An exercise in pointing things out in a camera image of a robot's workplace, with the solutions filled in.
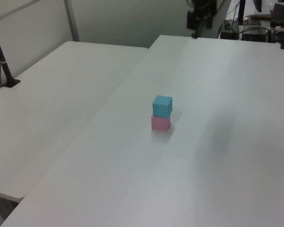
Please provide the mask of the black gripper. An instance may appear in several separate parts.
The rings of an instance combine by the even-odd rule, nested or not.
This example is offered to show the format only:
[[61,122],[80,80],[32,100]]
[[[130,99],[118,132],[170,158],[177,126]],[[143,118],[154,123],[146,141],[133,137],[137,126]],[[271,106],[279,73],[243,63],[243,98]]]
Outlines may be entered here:
[[212,1],[211,0],[193,0],[193,11],[187,12],[186,27],[191,30],[191,37],[197,38],[197,25],[205,19],[207,29],[213,27]]

